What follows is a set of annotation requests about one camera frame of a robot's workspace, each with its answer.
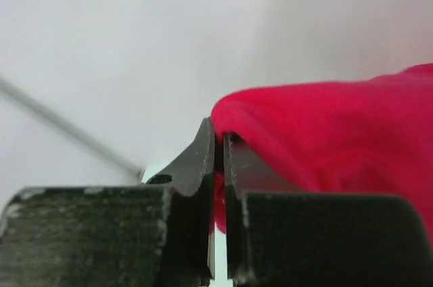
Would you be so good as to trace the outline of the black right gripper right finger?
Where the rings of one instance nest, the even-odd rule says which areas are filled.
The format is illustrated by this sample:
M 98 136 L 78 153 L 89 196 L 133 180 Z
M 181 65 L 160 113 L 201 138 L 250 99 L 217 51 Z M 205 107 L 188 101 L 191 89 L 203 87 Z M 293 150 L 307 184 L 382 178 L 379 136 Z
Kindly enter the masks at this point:
M 235 135 L 223 153 L 235 286 L 432 285 L 432 247 L 405 199 L 303 191 Z

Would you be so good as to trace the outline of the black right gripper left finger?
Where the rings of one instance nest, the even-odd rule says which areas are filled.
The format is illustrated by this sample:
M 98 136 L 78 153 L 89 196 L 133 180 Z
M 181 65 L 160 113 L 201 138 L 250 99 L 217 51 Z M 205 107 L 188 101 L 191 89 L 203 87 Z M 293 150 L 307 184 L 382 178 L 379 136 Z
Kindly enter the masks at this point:
M 214 128 L 137 186 L 31 187 L 1 216 L 2 286 L 208 286 Z

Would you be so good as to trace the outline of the crimson red t-shirt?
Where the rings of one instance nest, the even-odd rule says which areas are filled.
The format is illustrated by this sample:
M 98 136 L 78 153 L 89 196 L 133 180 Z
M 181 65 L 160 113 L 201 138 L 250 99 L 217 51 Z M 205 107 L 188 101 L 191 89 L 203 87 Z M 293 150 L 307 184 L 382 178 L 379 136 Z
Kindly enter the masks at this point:
M 366 81 L 258 87 L 213 107 L 218 138 L 240 136 L 310 192 L 393 193 L 432 229 L 432 65 Z

